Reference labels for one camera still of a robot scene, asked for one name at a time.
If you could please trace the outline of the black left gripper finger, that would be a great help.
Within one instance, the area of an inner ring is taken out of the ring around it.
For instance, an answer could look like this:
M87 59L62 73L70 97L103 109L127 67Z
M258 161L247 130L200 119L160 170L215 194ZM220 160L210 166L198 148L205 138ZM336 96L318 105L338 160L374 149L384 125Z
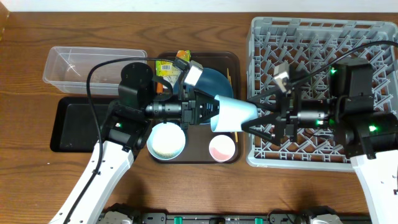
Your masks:
M195 94L195 108L200 109L201 107L204 109L213 108L219 109L220 103L218 100L215 99L214 96L205 93L202 90L197 88L194 89Z
M207 121L211 119L212 117L216 116L219 114L219 109L215 110L210 110L210 109L205 109L205 110L197 110L196 115L195 115L195 124L201 124L204 121Z

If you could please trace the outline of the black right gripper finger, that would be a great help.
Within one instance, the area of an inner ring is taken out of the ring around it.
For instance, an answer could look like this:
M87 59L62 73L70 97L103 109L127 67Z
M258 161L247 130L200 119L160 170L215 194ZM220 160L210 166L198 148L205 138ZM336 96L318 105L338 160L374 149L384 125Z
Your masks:
M279 87L274 86L271 89L266 90L264 93L260 93L258 95L248 98L247 102L254 104L257 108L260 108L262 110L275 111L276 105L265 102L265 99L268 96L278 94L278 92L279 92Z
M250 121L246 121L241 125L241 129L249 134L257 136L263 140L266 140L276 146L280 145L280 131L276 130L276 133L268 133L262 129L262 126L268 124L274 125L275 128L280 126L280 118L278 116L261 116Z

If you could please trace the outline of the dark blue plate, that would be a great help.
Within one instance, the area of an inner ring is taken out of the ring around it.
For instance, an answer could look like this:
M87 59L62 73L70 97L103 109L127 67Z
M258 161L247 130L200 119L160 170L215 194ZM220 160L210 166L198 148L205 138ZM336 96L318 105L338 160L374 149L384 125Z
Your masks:
M179 92L179 80L180 70L173 67L169 76L169 82L173 86L174 94ZM187 85L186 91L189 92L192 89L201 90L211 96L226 96L232 98L233 88L229 83L228 79L219 71L212 68L204 68L203 73L200 76L195 86Z

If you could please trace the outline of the light blue cup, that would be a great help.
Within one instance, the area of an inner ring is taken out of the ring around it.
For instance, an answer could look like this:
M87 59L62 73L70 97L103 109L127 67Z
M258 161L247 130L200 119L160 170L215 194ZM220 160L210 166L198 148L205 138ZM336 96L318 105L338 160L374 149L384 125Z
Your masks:
M245 101L216 95L219 102L218 115L211 118L211 130L214 133L241 132L241 125L258 118L257 107Z

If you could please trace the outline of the pink cup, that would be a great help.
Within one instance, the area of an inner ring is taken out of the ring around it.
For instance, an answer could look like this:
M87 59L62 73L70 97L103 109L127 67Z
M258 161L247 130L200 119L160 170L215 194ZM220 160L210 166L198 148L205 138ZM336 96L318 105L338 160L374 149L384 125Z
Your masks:
M217 135L209 143L209 153L215 161L226 162L235 153L234 141L227 135Z

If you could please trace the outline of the light blue bowl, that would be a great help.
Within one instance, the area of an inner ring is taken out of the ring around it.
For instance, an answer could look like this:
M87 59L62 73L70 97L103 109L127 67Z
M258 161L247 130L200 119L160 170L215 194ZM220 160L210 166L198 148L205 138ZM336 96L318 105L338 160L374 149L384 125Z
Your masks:
M184 150L185 144L184 131L171 122L156 124L147 140L150 154L163 161L176 158Z

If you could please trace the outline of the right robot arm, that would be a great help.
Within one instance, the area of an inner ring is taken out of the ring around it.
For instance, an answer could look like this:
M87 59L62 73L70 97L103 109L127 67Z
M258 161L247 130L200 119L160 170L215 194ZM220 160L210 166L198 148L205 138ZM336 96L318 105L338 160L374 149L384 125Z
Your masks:
M243 131L280 145L296 141L299 128L332 129L335 142L360 181L373 223L397 223L397 117L374 109L373 68L364 58L346 58L327 67L330 97L302 99L311 76L288 63L274 69L275 88L248 101L270 111L244 122Z

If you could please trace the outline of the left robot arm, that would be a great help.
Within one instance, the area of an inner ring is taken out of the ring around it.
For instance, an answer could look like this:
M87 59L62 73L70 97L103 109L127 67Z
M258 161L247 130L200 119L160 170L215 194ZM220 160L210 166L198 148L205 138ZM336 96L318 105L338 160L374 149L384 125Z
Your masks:
M90 81L94 72L108 65L95 65L86 79L88 104L98 141L90 161L51 223L96 223L121 177L131 168L152 131L151 121L179 122L184 130L218 115L220 103L204 91L180 87L177 95L158 95L156 83L170 83L154 75L147 59L124 58L118 99L110 103L102 123L98 120Z

